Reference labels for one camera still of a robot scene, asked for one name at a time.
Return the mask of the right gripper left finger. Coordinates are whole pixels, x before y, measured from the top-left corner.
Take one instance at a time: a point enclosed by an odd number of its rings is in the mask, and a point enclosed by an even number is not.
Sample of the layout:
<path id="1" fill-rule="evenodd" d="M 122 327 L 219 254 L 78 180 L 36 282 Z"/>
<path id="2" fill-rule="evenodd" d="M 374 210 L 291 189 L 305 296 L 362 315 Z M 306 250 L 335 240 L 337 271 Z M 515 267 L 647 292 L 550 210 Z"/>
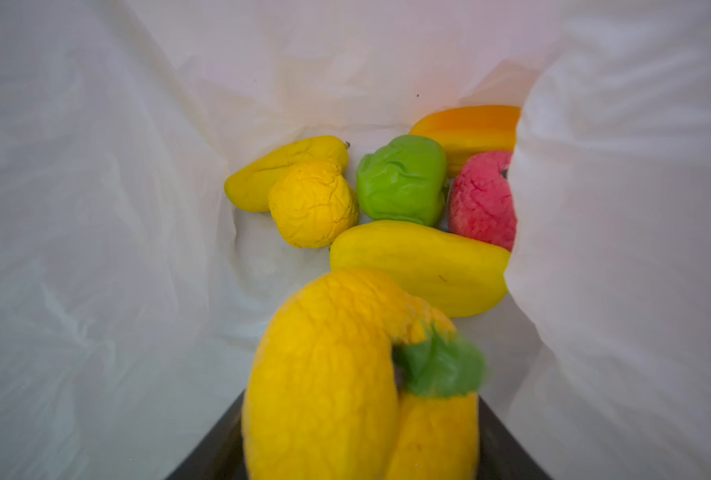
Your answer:
<path id="1" fill-rule="evenodd" d="M 241 416 L 244 393 L 166 480 L 247 480 Z"/>

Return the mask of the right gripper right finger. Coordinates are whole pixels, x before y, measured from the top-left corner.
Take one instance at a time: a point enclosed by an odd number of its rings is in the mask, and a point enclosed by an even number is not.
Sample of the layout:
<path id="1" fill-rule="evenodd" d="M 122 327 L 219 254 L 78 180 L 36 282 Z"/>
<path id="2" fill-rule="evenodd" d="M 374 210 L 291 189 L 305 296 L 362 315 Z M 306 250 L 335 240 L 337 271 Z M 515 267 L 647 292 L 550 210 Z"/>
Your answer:
<path id="1" fill-rule="evenodd" d="M 551 480 L 481 397 L 477 480 Z"/>

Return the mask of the yellow bell pepper toy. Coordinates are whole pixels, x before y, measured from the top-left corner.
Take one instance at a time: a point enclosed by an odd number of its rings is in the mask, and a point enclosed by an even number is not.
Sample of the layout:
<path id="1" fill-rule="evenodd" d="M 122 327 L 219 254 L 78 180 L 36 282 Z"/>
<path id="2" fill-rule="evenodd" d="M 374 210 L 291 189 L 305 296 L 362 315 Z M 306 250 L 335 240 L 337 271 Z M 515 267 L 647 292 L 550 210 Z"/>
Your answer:
<path id="1" fill-rule="evenodd" d="M 323 275 L 270 320 L 242 406 L 252 479 L 473 479 L 485 356 L 377 270 Z"/>

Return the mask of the white plastic bag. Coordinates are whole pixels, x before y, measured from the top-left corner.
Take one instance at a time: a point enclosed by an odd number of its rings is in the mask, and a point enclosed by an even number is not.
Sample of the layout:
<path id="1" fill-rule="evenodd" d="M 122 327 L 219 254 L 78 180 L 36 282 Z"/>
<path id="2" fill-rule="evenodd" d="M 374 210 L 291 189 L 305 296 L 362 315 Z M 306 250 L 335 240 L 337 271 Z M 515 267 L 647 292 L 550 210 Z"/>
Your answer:
<path id="1" fill-rule="evenodd" d="M 485 103 L 483 398 L 552 478 L 711 479 L 711 1 L 0 1 L 0 479 L 169 476 L 328 268 L 229 174 Z"/>

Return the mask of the green yellow mango toy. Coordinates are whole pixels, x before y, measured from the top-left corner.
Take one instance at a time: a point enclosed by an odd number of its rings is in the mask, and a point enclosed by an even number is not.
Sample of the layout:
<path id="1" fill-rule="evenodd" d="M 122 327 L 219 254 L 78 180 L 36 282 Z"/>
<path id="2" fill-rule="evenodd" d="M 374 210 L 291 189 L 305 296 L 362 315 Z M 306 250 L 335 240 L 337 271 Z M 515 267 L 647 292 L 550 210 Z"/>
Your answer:
<path id="1" fill-rule="evenodd" d="M 447 176 L 457 177 L 471 157 L 487 152 L 513 152 L 521 108 L 504 105 L 461 107 L 431 114 L 409 134 L 431 138 L 447 156 Z"/>

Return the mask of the red fruit toy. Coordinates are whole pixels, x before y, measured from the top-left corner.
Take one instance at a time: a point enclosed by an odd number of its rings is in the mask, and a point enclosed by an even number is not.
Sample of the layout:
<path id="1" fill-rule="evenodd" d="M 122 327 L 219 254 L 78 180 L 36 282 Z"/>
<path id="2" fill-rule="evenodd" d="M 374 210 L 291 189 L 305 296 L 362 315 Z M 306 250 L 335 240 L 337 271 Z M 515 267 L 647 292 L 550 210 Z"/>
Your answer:
<path id="1" fill-rule="evenodd" d="M 513 250 L 517 216 L 507 172 L 513 154 L 477 154 L 455 177 L 449 196 L 449 231 L 466 238 Z"/>

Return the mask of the yellow lemon toy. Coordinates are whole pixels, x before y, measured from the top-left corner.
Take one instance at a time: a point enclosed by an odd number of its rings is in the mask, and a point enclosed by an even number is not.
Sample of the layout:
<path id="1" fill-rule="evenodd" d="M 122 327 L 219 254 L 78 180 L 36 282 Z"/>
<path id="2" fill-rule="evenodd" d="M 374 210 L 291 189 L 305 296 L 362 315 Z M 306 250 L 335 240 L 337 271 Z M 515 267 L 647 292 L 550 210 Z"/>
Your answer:
<path id="1" fill-rule="evenodd" d="M 328 160 L 291 166 L 271 188 L 268 205 L 280 236 L 295 248 L 329 246 L 359 223 L 357 194 Z"/>

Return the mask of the yellow banana toy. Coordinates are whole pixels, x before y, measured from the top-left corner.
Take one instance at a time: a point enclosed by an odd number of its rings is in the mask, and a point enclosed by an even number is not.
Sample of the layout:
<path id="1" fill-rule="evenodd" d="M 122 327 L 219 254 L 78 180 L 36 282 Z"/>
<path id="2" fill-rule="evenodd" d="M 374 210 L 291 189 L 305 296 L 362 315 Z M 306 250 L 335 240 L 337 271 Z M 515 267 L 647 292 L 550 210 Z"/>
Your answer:
<path id="1" fill-rule="evenodd" d="M 327 160 L 343 173 L 349 164 L 349 147 L 349 142 L 334 136 L 317 136 L 282 146 L 229 176 L 223 185 L 224 193 L 242 211 L 269 212 L 269 192 L 292 166 Z"/>

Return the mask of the green pepper toy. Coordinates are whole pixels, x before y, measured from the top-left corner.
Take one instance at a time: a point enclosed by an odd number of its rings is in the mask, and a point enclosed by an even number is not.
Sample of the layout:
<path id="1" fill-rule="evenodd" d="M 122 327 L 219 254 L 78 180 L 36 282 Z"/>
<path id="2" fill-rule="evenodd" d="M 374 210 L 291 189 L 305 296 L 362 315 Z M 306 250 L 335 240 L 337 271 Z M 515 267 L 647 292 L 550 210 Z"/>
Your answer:
<path id="1" fill-rule="evenodd" d="M 365 155 L 357 167 L 357 196 L 372 220 L 433 227 L 445 211 L 447 156 L 431 138 L 401 135 Z"/>

